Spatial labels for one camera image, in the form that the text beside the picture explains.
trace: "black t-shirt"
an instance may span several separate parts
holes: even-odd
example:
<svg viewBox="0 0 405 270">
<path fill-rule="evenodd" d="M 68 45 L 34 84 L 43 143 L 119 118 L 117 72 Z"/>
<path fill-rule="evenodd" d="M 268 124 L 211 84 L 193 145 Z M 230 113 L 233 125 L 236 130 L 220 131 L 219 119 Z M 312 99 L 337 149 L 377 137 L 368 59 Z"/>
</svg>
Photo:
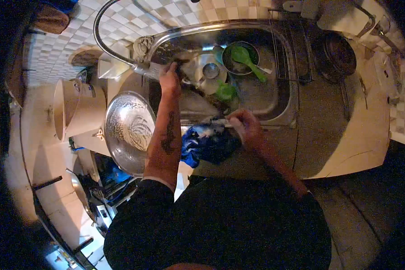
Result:
<svg viewBox="0 0 405 270">
<path fill-rule="evenodd" d="M 297 200 L 281 179 L 207 178 L 175 203 L 168 187 L 145 180 L 114 218 L 103 251 L 113 269 L 327 269 L 331 240 L 313 195 Z"/>
</svg>

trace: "sink faucet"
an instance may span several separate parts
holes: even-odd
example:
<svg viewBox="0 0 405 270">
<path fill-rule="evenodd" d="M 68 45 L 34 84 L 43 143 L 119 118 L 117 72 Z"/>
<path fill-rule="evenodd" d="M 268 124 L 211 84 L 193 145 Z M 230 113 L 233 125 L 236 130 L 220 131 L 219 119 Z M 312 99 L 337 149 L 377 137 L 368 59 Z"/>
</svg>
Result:
<svg viewBox="0 0 405 270">
<path fill-rule="evenodd" d="M 150 62 L 140 63 L 140 62 L 135 61 L 134 59 L 130 59 L 130 58 L 121 56 L 120 54 L 118 54 L 115 51 L 108 48 L 105 45 L 105 43 L 102 41 L 101 35 L 99 35 L 99 23 L 101 21 L 102 15 L 111 5 L 113 5 L 114 3 L 118 2 L 118 1 L 119 0 L 110 0 L 101 8 L 101 10 L 99 10 L 99 13 L 97 14 L 94 24 L 93 24 L 93 35 L 95 37 L 94 40 L 96 41 L 97 45 L 101 48 L 101 50 L 103 50 L 109 56 L 128 64 L 130 66 L 130 68 L 134 70 L 134 72 L 141 74 L 141 75 L 151 73 L 150 72 L 150 66 L 151 66 Z"/>
</svg>

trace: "green spatula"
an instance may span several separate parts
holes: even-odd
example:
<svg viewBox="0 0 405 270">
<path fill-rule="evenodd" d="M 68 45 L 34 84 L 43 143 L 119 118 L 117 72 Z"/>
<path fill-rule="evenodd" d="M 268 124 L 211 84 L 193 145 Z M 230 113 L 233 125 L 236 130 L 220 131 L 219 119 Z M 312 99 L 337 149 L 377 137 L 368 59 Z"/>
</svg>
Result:
<svg viewBox="0 0 405 270">
<path fill-rule="evenodd" d="M 231 50 L 231 57 L 232 60 L 243 63 L 250 67 L 252 71 L 255 73 L 255 75 L 259 78 L 259 80 L 263 83 L 267 81 L 267 77 L 260 71 L 254 63 L 252 63 L 252 60 L 250 59 L 249 52 L 246 50 L 246 48 L 243 48 L 241 46 L 234 46 L 232 47 Z"/>
</svg>

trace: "plastic container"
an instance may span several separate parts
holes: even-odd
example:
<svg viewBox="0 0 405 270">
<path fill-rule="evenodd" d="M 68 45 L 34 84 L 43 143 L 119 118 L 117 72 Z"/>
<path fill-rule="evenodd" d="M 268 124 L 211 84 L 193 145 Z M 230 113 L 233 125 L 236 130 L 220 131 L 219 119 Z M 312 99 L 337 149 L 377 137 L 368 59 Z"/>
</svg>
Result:
<svg viewBox="0 0 405 270">
<path fill-rule="evenodd" d="M 75 136 L 102 126 L 106 111 L 100 87 L 80 80 L 59 80 L 54 93 L 54 126 L 57 138 Z"/>
<path fill-rule="evenodd" d="M 126 58 L 130 58 L 129 49 L 120 42 L 114 43 L 111 46 L 111 50 Z M 113 57 L 110 57 L 108 54 L 103 53 L 101 57 L 99 57 L 99 61 L 97 64 L 97 77 L 100 79 L 115 79 L 129 68 L 129 65 L 127 65 L 126 63 L 123 63 L 122 61 L 119 61 Z"/>
</svg>

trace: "white bucket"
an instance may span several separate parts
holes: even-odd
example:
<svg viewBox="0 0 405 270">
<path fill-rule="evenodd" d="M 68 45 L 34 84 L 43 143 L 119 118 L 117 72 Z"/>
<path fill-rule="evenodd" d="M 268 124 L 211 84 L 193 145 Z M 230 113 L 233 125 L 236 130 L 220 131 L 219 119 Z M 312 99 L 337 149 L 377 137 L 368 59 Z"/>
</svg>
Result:
<svg viewBox="0 0 405 270">
<path fill-rule="evenodd" d="M 102 126 L 106 99 L 100 87 L 79 80 L 59 80 L 54 93 L 54 126 L 57 138 L 75 136 Z"/>
</svg>

